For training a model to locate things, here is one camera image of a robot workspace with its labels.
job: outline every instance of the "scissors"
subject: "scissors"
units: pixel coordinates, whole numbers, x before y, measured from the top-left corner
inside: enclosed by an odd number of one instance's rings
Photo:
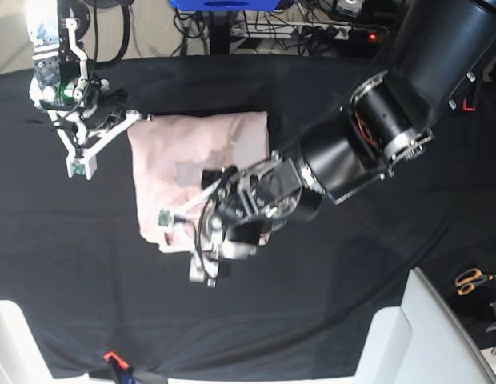
[[[496,280],[496,274],[484,274],[478,268],[472,268],[471,270],[466,270],[456,278],[455,284],[458,288],[458,294],[460,296],[465,296],[478,286],[482,286],[487,282]]]

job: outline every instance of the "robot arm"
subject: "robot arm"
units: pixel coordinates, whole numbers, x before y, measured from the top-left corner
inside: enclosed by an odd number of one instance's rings
[[[218,239],[213,258],[245,258],[264,233],[312,218],[323,197],[340,204],[422,154],[453,92],[474,77],[472,68],[495,39],[494,0],[416,0],[387,72],[364,82],[294,150],[274,153],[219,187],[210,220],[222,224],[221,236],[202,233]]]
[[[90,25],[84,3],[29,0],[27,7],[34,44],[30,98],[58,128],[69,152],[69,177],[79,174],[90,180],[97,169],[98,152],[136,121],[150,116],[124,110],[126,92],[111,92],[109,82],[97,77],[96,57],[89,60],[82,48],[82,37]]]

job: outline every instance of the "black tablecloth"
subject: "black tablecloth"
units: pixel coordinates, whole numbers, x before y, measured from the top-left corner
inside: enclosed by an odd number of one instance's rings
[[[278,146],[332,107],[364,62],[279,56],[147,59],[100,73],[133,108],[157,114],[270,113]],[[288,226],[236,262],[215,290],[188,282],[189,257],[138,233],[126,135],[91,182],[28,98],[29,71],[0,76],[0,299],[15,301],[54,376],[105,367],[115,350],[173,378],[350,376],[374,313],[400,303],[421,265],[480,347],[496,283],[456,299],[454,276],[496,272],[496,87],[451,113],[421,158],[309,225]]]

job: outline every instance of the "blue box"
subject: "blue box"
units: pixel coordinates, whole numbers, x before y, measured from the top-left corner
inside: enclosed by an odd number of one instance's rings
[[[276,9],[280,0],[170,0],[173,8],[179,8],[183,12],[194,12],[197,10],[267,10]]]

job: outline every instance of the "pink fabric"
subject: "pink fabric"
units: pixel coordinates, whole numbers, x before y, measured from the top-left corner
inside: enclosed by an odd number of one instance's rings
[[[204,168],[246,168],[268,155],[267,113],[208,118],[167,116],[138,122],[128,131],[140,234],[164,253],[194,250],[192,230],[171,233],[159,225],[160,209],[177,208],[201,192]],[[198,221],[203,204],[190,211]]]

